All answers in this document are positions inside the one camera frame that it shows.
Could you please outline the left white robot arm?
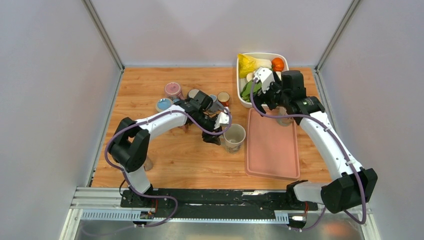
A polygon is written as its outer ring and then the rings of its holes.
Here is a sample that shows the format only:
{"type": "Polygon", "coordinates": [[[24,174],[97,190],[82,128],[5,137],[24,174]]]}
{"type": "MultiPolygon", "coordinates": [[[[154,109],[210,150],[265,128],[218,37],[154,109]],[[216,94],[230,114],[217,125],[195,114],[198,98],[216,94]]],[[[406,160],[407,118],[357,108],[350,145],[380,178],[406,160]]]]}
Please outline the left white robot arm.
{"type": "Polygon", "coordinates": [[[212,98],[199,91],[195,97],[178,100],[150,117],[137,120],[126,117],[120,121],[106,144],[104,158],[123,174],[134,192],[133,200],[140,207],[147,207],[153,201],[152,184],[144,169],[150,142],[174,128],[194,124],[201,129],[205,143],[220,145],[220,136],[229,130],[232,115],[228,107],[221,107],[218,114],[209,116],[207,110],[212,106],[212,98]]]}

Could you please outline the tall white floral mug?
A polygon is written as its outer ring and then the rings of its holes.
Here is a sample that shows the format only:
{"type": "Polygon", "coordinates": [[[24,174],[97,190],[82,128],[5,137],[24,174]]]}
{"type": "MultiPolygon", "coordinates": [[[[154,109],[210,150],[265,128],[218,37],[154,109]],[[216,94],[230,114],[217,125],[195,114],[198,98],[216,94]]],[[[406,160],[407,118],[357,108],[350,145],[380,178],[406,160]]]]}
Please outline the tall white floral mug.
{"type": "Polygon", "coordinates": [[[294,119],[292,117],[285,117],[287,115],[288,115],[288,113],[287,113],[286,108],[280,106],[279,110],[278,110],[278,116],[283,116],[283,118],[277,118],[276,119],[277,123],[280,126],[288,127],[294,122],[294,119]]]}

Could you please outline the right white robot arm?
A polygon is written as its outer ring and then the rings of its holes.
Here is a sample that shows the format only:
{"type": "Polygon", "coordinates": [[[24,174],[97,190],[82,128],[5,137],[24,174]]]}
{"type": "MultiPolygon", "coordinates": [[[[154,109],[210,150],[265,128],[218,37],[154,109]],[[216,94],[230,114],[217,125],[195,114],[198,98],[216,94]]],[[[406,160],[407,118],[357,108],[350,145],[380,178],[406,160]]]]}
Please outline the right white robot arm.
{"type": "Polygon", "coordinates": [[[286,118],[292,118],[310,137],[330,173],[330,183],[312,183],[307,180],[288,185],[286,205],[300,208],[305,202],[321,204],[333,214],[347,212],[361,206],[366,210],[378,180],[373,168],[365,169],[342,143],[329,121],[325,107],[315,96],[308,96],[304,76],[298,70],[281,74],[261,67],[253,74],[250,89],[254,109],[268,117],[263,105],[270,110],[283,107],[286,118]]]}

